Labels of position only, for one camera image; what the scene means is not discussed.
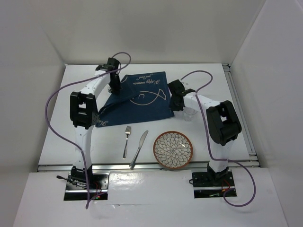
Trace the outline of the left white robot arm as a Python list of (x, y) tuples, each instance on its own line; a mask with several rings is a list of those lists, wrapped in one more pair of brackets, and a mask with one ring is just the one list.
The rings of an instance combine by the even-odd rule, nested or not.
[(97, 97), (109, 85), (109, 91), (118, 95), (121, 85), (117, 73), (120, 62), (115, 58), (108, 58), (107, 63), (99, 65), (96, 72), (110, 72), (104, 76), (96, 74), (96, 79), (90, 81), (81, 91), (70, 95), (70, 119), (75, 127), (76, 161), (71, 169), (71, 179), (87, 189), (93, 184), (92, 162), (90, 157), (91, 135), (93, 127), (98, 121)]

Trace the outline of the blue fish placemat cloth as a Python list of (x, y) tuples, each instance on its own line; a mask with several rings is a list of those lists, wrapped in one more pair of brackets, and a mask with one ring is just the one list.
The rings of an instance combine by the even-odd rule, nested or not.
[(96, 127), (172, 118), (174, 113), (169, 103), (166, 72), (125, 75), (120, 94), (111, 94), (100, 109)]

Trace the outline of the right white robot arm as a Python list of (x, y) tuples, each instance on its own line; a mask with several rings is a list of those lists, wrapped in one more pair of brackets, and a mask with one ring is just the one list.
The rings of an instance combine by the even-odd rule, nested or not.
[(215, 101), (185, 89), (180, 80), (168, 84), (171, 93), (169, 107), (173, 111), (190, 108), (202, 114), (206, 142), (211, 160), (207, 165), (207, 181), (218, 185), (228, 173), (228, 159), (234, 141), (242, 131), (233, 103)]

